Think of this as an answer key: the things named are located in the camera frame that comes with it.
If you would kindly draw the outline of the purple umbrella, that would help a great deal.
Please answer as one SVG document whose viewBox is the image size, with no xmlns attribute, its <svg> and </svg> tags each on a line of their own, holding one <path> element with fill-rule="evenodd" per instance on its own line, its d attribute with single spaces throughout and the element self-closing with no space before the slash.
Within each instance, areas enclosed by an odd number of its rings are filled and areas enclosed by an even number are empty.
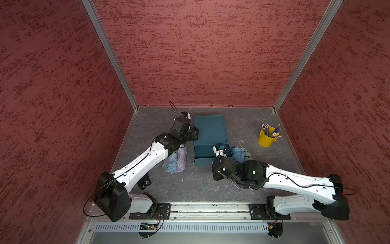
<svg viewBox="0 0 390 244">
<path fill-rule="evenodd" d="M 188 148 L 186 145 L 182 144 L 177 150 L 177 168 L 176 173 L 182 173 L 186 167 L 186 158 L 187 158 Z"/>
</svg>

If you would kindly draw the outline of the blue umbrella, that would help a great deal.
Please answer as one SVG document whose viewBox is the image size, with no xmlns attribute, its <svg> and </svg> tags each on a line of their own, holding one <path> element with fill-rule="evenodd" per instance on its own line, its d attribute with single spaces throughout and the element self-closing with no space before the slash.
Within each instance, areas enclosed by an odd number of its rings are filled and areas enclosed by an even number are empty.
<svg viewBox="0 0 390 244">
<path fill-rule="evenodd" d="M 167 173 L 176 173 L 177 158 L 178 154 L 176 152 L 173 152 L 171 155 L 169 155 L 163 162 L 163 170 Z"/>
<path fill-rule="evenodd" d="M 240 147 L 232 148 L 232 157 L 236 162 L 241 164 L 246 161 L 243 149 Z"/>
</svg>

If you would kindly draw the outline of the teal drawer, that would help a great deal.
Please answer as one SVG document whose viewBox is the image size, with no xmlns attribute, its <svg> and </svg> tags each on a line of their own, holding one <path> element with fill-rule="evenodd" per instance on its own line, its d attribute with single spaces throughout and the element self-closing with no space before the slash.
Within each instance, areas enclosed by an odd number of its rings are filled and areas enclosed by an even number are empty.
<svg viewBox="0 0 390 244">
<path fill-rule="evenodd" d="M 194 145 L 194 163 L 196 166 L 212 166 L 218 154 L 214 152 L 215 145 Z"/>
</svg>

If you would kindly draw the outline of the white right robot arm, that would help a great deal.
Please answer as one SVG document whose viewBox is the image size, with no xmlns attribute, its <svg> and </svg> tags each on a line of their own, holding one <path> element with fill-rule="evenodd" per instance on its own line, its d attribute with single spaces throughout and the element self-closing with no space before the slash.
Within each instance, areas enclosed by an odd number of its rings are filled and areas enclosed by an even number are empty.
<svg viewBox="0 0 390 244">
<path fill-rule="evenodd" d="M 346 221 L 350 216 L 349 204 L 343 194 L 346 188 L 337 174 L 317 178 L 256 160 L 238 163 L 231 157 L 223 156 L 214 160 L 212 174 L 215 181 L 228 179 L 243 189 L 290 192 L 290 196 L 267 197 L 265 212 L 270 220 L 301 212 L 318 212 L 328 219 L 339 221 Z"/>
</svg>

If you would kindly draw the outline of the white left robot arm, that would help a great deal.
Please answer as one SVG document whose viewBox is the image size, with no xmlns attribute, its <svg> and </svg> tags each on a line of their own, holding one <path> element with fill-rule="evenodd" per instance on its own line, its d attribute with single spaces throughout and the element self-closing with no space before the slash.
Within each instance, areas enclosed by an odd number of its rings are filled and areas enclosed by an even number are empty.
<svg viewBox="0 0 390 244">
<path fill-rule="evenodd" d="M 169 133 L 156 136 L 150 147 L 128 165 L 114 173 L 102 173 L 96 184 L 93 202 L 112 222 L 126 214 L 156 217 L 157 201 L 147 193 L 131 194 L 132 188 L 158 163 L 187 142 L 196 141 L 199 129 L 191 125 L 191 115 L 182 112 Z"/>
</svg>

